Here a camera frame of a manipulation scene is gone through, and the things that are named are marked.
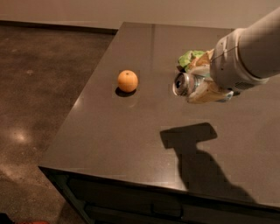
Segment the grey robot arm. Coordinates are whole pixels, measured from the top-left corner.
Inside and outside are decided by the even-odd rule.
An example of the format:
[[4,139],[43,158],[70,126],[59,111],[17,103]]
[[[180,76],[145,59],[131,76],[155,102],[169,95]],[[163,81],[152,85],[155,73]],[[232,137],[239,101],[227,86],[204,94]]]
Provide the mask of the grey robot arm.
[[280,8],[221,38],[192,63],[190,103],[226,101],[280,74]]

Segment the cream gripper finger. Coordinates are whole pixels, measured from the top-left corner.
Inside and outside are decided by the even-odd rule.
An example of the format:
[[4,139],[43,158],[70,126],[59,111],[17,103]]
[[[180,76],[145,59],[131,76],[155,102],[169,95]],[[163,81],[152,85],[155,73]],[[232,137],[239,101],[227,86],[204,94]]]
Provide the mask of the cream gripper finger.
[[196,61],[196,66],[186,72],[189,74],[209,77],[211,58],[213,57],[213,54],[214,50],[205,51],[205,53]]
[[203,80],[193,93],[191,93],[187,101],[193,104],[201,104],[207,102],[226,102],[232,98],[232,92],[218,86],[212,80]]

